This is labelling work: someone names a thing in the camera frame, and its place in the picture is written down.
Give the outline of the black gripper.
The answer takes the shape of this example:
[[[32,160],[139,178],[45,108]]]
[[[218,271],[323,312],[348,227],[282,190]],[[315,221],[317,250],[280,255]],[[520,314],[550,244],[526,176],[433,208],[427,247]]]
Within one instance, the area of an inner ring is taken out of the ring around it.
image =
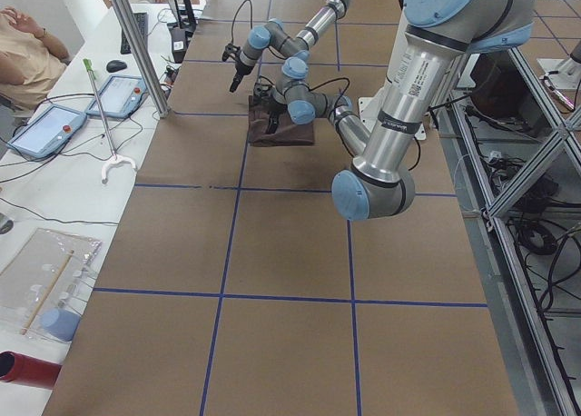
[[[235,65],[235,70],[236,75],[233,77],[229,89],[231,93],[235,93],[242,81],[242,78],[245,77],[246,75],[249,75],[252,72],[252,66],[246,65],[243,62],[238,61]]]
[[[270,100],[269,123],[266,128],[266,134],[275,134],[279,127],[279,117],[286,112],[286,104],[279,103],[276,100]]]

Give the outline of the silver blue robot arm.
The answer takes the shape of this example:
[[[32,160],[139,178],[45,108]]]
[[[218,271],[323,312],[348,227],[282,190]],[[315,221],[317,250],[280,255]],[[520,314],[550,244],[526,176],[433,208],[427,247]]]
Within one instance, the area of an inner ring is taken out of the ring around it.
[[[251,74],[265,49],[273,48],[284,59],[309,52],[324,33],[346,15],[349,7],[350,0],[325,0],[324,6],[294,36],[285,31],[282,21],[272,18],[263,25],[254,26],[242,47],[233,42],[227,44],[222,61],[230,57],[235,62],[235,76],[229,91],[234,93],[242,79]]]
[[[295,124],[326,117],[353,160],[337,173],[331,194],[347,220],[405,212],[415,184],[403,158],[421,126],[451,62],[467,53],[502,51],[524,44],[532,33],[534,0],[403,0],[407,47],[391,81],[383,86],[377,119],[368,129],[341,95],[312,91],[306,62],[288,58],[273,97]]]

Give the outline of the person right hand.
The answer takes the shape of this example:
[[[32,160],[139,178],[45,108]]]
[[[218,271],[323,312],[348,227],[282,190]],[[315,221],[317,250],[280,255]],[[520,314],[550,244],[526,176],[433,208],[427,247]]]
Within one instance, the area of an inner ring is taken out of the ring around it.
[[[30,34],[36,39],[42,39],[46,35],[46,30],[32,16],[22,13],[13,7],[2,9],[1,14],[7,18],[8,24],[17,31]]]

